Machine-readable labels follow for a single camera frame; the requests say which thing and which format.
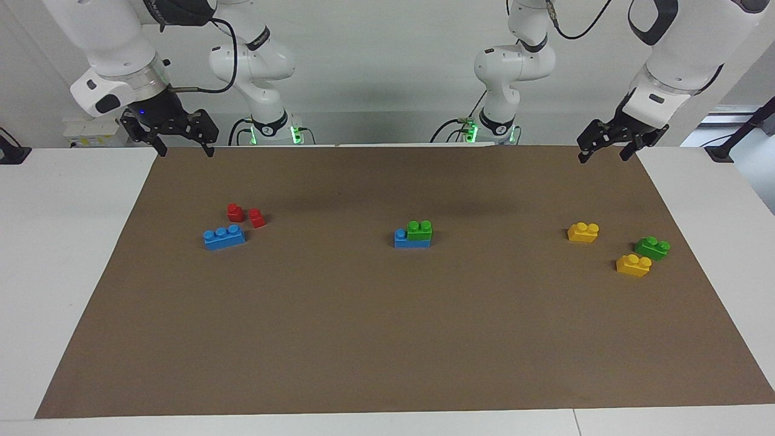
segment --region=white table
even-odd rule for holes
[[[639,155],[775,384],[775,216],[734,166],[703,150]],[[775,434],[775,405],[33,420],[154,158],[151,149],[35,150],[0,167],[0,435]]]

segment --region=yellow lego brick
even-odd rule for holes
[[[600,227],[597,224],[575,223],[568,229],[568,240],[589,244],[598,238],[598,232],[600,232]]]
[[[622,256],[616,261],[616,271],[643,277],[651,271],[653,261],[649,258],[639,258],[636,254]]]

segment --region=white wall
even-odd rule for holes
[[[775,96],[775,44],[742,76],[722,105],[761,106]]]
[[[558,3],[563,27],[575,33],[587,26],[603,1]],[[53,145],[61,131],[58,119],[81,114],[60,99],[67,94],[64,82],[81,74],[85,59],[40,0],[0,0],[0,5],[12,12],[0,14],[2,28],[15,22],[22,29],[16,33],[31,35],[26,44],[38,46],[37,53],[49,60],[47,69],[40,67],[25,59],[24,52],[2,44],[0,60],[7,71],[0,88],[11,86],[0,95],[0,121],[29,144]],[[519,86],[523,104],[517,121],[525,131],[524,144],[572,144],[593,118],[610,118],[649,55],[629,29],[628,6],[625,0],[614,2],[598,28],[582,40],[550,35],[558,53],[555,74]],[[497,0],[360,0],[357,6],[352,0],[265,0],[260,8],[273,38],[299,59],[294,77],[279,84],[287,107],[305,116],[321,142],[427,141],[441,122],[467,115],[481,93],[473,72],[476,52],[514,42],[505,3]],[[173,61],[176,86],[221,85],[209,72],[207,59],[213,46],[229,43],[225,35],[211,26],[167,28],[163,35],[149,26],[146,32],[162,56]],[[775,13],[770,11],[716,86],[677,114],[663,144],[679,144],[773,39]],[[35,69],[60,78],[44,79],[52,99],[30,98],[30,86],[14,86],[40,83],[31,73]],[[236,118],[226,114],[247,115],[236,92],[184,95],[183,100],[190,110],[202,107],[213,113],[226,133]],[[23,121],[30,117],[40,122]]]

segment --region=blue lego brick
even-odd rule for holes
[[[229,226],[229,229],[220,227],[216,231],[207,230],[203,237],[205,239],[205,248],[210,251],[245,244],[245,233],[242,227],[236,224]]]
[[[408,240],[406,230],[398,229],[393,234],[393,246],[396,248],[430,248],[431,240]]]

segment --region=brown paper mat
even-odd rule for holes
[[[37,417],[775,403],[638,160],[575,155],[172,150]],[[206,251],[229,202],[270,223]],[[391,247],[411,219],[429,250]],[[618,274],[650,234],[668,259]]]

